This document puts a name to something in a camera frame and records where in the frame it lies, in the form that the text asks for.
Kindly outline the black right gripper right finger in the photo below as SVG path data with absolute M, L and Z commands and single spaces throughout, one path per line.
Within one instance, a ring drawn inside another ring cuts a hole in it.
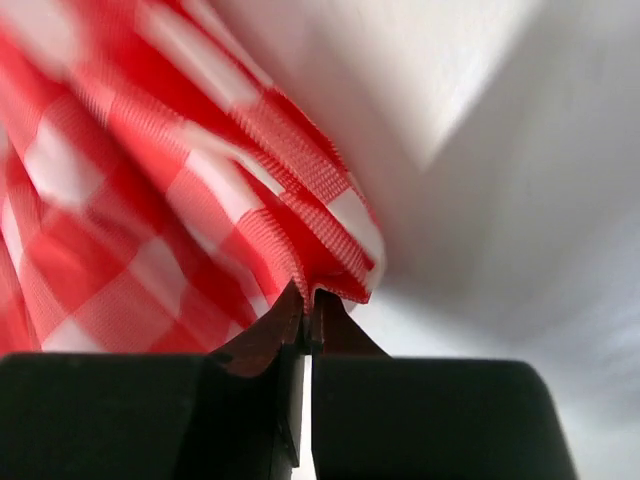
M 548 387 L 515 360 L 397 358 L 318 291 L 311 451 L 320 479 L 573 479 Z

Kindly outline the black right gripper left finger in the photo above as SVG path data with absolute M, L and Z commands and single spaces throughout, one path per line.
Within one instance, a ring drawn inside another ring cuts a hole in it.
M 288 285 L 206 354 L 1 361 L 5 479 L 287 479 L 300 462 L 303 302 Z

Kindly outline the red white checkered cloth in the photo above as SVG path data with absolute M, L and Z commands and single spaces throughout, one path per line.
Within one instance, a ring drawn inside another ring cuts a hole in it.
M 368 301 L 371 209 L 209 1 L 1 5 L 1 350 L 208 352 Z

